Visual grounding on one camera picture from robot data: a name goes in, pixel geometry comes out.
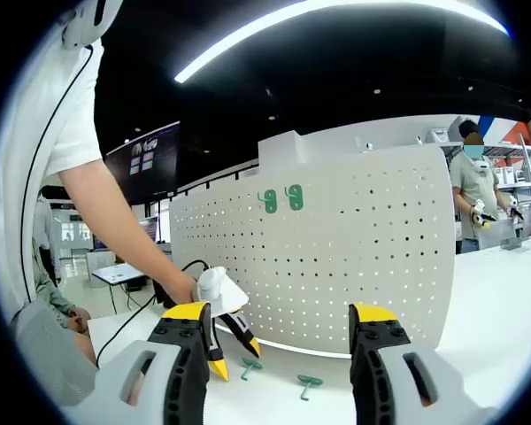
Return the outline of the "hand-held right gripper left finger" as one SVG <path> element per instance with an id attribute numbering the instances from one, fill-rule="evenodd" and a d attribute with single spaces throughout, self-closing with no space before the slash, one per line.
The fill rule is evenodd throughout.
<path id="1" fill-rule="evenodd" d="M 202 424 L 210 371 L 211 304 L 165 312 L 146 341 L 100 367 L 94 390 L 63 409 L 72 424 Z"/>

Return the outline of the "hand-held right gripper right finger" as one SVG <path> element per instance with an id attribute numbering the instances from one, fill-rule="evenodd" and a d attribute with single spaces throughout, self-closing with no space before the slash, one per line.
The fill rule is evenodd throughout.
<path id="1" fill-rule="evenodd" d="M 490 424 L 462 375 L 434 349 L 411 342 L 377 305 L 349 305 L 350 384 L 357 424 Z"/>

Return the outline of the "person's left hand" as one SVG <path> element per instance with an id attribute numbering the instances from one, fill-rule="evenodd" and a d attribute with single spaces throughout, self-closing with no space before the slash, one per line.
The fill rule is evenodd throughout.
<path id="1" fill-rule="evenodd" d="M 168 292 L 175 304 L 189 304 L 193 301 L 195 288 L 196 280 L 184 272 L 179 272 L 171 278 Z"/>

